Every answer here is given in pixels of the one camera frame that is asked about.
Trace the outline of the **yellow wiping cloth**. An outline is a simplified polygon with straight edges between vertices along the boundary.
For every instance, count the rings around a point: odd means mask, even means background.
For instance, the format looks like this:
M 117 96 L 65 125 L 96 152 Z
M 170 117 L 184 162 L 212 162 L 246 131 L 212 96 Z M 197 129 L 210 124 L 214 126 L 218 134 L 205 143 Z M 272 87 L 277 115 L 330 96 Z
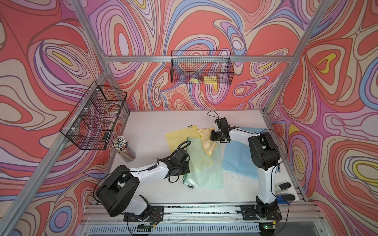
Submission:
M 200 136 L 202 147 L 204 152 L 211 157 L 217 147 L 217 142 L 211 140 L 211 132 L 214 128 L 202 128 L 197 130 L 197 134 Z

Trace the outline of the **green zip document bag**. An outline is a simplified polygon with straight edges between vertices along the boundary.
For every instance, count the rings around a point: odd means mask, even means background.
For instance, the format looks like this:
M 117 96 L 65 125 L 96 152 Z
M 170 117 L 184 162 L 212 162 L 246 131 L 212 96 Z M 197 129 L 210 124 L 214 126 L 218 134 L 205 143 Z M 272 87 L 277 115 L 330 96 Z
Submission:
M 222 153 L 219 144 L 214 152 L 208 156 L 203 150 L 199 138 L 188 138 L 191 144 L 187 147 L 190 155 L 190 172 L 183 176 L 183 184 L 194 188 L 223 189 Z

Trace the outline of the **light blue mesh document bag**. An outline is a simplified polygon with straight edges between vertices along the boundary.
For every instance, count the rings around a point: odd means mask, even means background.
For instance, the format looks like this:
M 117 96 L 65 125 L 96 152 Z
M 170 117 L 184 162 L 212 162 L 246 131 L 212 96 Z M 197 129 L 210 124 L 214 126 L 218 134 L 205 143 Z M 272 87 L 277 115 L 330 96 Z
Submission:
M 264 128 L 252 128 L 252 127 L 239 127 L 238 130 L 243 130 L 249 133 L 264 133 L 267 131 L 267 129 Z

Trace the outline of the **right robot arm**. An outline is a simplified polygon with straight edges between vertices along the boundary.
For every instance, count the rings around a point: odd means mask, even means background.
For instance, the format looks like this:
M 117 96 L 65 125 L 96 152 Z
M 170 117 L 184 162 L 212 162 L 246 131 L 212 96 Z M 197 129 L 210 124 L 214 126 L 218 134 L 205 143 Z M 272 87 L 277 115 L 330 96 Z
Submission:
M 258 194 L 256 209 L 249 213 L 258 219 L 272 217 L 275 221 L 282 220 L 277 196 L 275 194 L 275 169 L 281 158 L 278 145 L 269 132 L 252 133 L 230 126 L 226 118 L 214 120 L 215 130 L 211 131 L 210 139 L 220 143 L 236 141 L 249 146 L 251 159 L 258 169 Z

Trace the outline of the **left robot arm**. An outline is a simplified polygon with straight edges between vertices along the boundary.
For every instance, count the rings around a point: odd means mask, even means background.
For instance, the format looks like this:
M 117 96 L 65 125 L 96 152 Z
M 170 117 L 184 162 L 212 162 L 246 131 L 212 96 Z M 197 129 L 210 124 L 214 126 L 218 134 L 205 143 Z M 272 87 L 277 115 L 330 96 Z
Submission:
M 110 217 L 124 216 L 124 221 L 145 222 L 163 220 L 164 206 L 152 206 L 142 195 L 136 195 L 139 187 L 171 178 L 179 179 L 190 172 L 190 155 L 186 149 L 192 142 L 182 142 L 166 158 L 158 159 L 155 164 L 141 168 L 118 166 L 112 173 L 104 176 L 96 185 L 93 196 L 102 204 Z

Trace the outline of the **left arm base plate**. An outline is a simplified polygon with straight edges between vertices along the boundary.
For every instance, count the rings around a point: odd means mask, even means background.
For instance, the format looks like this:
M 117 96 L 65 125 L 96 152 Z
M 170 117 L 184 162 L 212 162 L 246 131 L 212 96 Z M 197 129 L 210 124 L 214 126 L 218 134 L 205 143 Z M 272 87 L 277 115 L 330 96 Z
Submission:
M 124 222 L 161 222 L 164 218 L 164 206 L 148 206 L 140 215 L 124 214 Z

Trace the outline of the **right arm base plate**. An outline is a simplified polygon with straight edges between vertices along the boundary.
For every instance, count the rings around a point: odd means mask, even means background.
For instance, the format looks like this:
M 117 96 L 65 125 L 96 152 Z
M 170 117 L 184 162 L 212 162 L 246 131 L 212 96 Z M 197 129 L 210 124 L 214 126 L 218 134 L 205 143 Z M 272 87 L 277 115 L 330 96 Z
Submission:
M 241 205 L 241 214 L 245 221 L 281 221 L 282 214 L 278 205 Z

